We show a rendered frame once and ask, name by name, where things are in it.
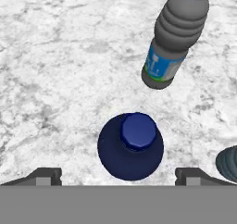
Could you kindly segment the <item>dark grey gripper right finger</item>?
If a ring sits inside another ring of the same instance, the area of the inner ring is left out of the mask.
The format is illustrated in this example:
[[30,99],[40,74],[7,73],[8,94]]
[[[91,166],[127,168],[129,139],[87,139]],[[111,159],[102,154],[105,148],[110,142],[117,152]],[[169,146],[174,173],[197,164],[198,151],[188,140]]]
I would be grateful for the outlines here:
[[234,183],[210,177],[200,168],[176,168],[175,176],[176,186],[234,186]]

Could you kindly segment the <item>dark grey ribbed bottle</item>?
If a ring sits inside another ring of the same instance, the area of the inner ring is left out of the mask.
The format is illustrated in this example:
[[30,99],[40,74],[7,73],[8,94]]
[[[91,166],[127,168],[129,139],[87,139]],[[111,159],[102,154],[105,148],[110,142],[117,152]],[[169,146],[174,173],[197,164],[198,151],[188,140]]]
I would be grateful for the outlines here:
[[216,167],[224,178],[237,183],[237,145],[218,153]]

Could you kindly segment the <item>dark blue bottle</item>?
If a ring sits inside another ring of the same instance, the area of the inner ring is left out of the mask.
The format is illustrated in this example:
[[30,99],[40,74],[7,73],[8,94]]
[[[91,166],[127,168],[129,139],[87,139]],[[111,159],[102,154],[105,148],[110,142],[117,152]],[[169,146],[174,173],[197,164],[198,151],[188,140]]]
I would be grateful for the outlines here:
[[97,142],[101,163],[121,180],[142,180],[160,165],[164,143],[153,119],[140,112],[113,117]]

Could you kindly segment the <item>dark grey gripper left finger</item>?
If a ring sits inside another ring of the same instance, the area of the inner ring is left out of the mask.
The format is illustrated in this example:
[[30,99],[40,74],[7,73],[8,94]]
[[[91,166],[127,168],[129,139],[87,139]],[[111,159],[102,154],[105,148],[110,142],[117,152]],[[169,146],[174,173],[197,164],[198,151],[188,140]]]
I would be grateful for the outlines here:
[[37,168],[26,177],[3,183],[3,186],[61,186],[61,168]]

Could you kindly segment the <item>grey bottle with blue label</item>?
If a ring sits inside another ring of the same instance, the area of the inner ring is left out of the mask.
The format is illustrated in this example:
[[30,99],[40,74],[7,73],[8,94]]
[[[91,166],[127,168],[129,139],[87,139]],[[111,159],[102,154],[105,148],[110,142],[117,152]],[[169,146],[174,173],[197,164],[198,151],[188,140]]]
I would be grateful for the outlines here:
[[208,0],[167,0],[156,19],[142,69],[142,80],[149,88],[162,90],[172,83],[205,27],[208,10]]

